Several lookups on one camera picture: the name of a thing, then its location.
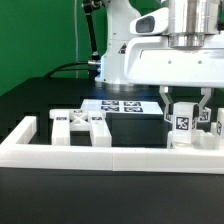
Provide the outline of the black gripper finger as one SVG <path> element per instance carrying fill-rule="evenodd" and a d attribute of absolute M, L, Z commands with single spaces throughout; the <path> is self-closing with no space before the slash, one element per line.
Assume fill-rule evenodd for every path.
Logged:
<path fill-rule="evenodd" d="M 171 114 L 171 106 L 173 104 L 172 97 L 170 95 L 171 89 L 168 86 L 161 86 L 159 88 L 160 96 L 165 104 L 165 114 Z"/>
<path fill-rule="evenodd" d="M 202 96 L 202 99 L 195 106 L 195 113 L 196 113 L 197 117 L 199 117 L 203 114 L 203 110 L 205 109 L 205 106 L 207 105 L 210 98 L 212 97 L 212 89 L 203 87 L 201 89 L 201 96 Z"/>

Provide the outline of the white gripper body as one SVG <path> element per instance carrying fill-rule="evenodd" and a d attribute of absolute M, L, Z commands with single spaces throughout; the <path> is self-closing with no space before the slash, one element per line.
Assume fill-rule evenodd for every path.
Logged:
<path fill-rule="evenodd" d="M 124 76 L 132 84 L 224 88 L 224 35 L 208 35 L 199 48 L 170 48 L 165 36 L 134 38 Z"/>

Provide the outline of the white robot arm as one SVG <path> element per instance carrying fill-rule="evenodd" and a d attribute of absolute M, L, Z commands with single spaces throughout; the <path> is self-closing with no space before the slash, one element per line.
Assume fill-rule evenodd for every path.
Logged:
<path fill-rule="evenodd" d="M 109 86 L 157 85 L 167 106 L 168 89 L 199 87 L 203 109 L 214 88 L 224 88 L 223 0 L 161 0 L 142 16 L 129 0 L 102 0 L 107 50 L 96 81 Z"/>

